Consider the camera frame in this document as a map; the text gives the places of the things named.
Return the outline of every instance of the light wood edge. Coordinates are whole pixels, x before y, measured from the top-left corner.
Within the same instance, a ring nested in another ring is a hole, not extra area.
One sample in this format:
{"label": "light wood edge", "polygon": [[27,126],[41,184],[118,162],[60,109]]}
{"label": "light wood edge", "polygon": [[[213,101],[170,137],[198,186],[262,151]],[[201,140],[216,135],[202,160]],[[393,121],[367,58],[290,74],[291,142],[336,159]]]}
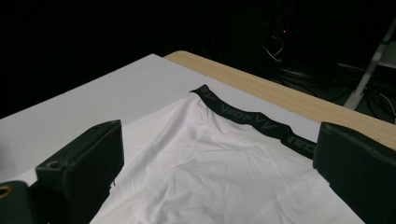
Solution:
{"label": "light wood edge", "polygon": [[275,82],[184,50],[173,52],[164,58],[316,122],[326,121],[346,126],[396,150],[396,125],[286,88]]}

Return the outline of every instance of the white fabric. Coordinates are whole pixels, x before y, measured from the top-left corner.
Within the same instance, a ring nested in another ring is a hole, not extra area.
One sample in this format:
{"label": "white fabric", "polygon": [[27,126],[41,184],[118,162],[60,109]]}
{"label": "white fabric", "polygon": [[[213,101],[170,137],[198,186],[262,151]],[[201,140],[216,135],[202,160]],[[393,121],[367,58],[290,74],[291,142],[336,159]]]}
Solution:
{"label": "white fabric", "polygon": [[125,166],[92,223],[362,223],[280,141],[195,93],[123,127]]}

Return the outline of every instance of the floor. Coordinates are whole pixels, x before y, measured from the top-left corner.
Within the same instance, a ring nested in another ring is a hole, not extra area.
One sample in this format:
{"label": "floor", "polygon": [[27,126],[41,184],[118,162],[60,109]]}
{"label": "floor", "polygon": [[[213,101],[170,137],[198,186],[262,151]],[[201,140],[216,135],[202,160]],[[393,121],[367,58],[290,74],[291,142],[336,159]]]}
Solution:
{"label": "floor", "polygon": [[[267,18],[254,7],[186,4],[185,10],[178,11],[131,4],[96,4],[93,10],[90,4],[54,3],[18,9],[11,15],[23,16],[4,26],[6,35],[0,36],[5,44],[0,46],[1,72],[7,77],[0,92],[0,118],[150,53],[165,56],[180,49],[337,105],[343,105],[364,73],[364,66],[329,63],[332,54],[318,60],[320,44],[312,49],[296,47],[312,43],[308,38],[299,42],[287,36],[271,37],[268,32],[274,27],[265,24]],[[152,20],[141,22],[142,11]],[[395,70],[379,67],[357,111],[394,123],[395,87]]]}

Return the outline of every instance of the black waistband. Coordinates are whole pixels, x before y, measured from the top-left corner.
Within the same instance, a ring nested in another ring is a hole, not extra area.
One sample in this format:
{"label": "black waistband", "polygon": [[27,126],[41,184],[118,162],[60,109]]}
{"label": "black waistband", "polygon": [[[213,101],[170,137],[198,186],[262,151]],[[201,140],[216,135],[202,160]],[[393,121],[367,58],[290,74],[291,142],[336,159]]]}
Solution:
{"label": "black waistband", "polygon": [[228,105],[220,100],[207,85],[203,85],[191,92],[198,94],[206,106],[216,114],[238,124],[249,124],[260,133],[279,139],[286,147],[293,149],[311,160],[313,159],[316,143],[296,135],[290,126],[271,120],[263,113],[247,112]]}

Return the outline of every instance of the white cloth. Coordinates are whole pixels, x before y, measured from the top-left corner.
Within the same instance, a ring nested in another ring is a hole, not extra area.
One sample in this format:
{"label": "white cloth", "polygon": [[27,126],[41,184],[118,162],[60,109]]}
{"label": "white cloth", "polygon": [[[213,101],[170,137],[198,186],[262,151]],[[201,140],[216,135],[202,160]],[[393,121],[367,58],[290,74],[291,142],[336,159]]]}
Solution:
{"label": "white cloth", "polygon": [[92,223],[362,223],[279,140],[195,93],[123,127],[125,165]]}

